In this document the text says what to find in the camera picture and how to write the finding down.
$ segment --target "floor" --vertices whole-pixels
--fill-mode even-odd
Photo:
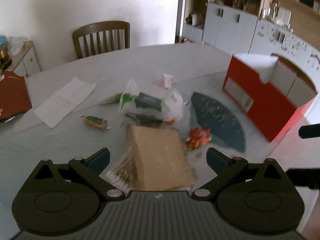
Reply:
[[[301,233],[307,240],[320,239],[320,196],[312,211],[312,214]]]

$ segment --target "triangular hole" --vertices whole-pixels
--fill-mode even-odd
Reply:
[[[36,179],[49,179],[53,178],[53,175],[50,171],[50,168],[48,165],[42,166],[42,168],[39,170]]]
[[[269,165],[266,172],[264,173],[263,177],[271,178],[271,179],[281,179],[278,171],[273,165]]]

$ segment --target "napkin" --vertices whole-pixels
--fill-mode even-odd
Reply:
[[[50,128],[53,128],[84,101],[95,87],[95,83],[86,83],[74,77],[70,83],[44,101],[35,110],[35,114]]]

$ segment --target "white label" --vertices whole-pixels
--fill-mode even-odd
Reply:
[[[232,78],[228,78],[224,89],[233,97],[244,111],[249,111],[254,100],[249,97],[249,95],[236,82],[234,82]]]

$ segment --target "ribbed gray surface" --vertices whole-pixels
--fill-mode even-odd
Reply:
[[[192,200],[187,192],[132,192],[109,203],[92,224],[57,237],[20,233],[15,240],[302,240],[296,232],[254,236],[239,231],[216,213],[212,204]]]

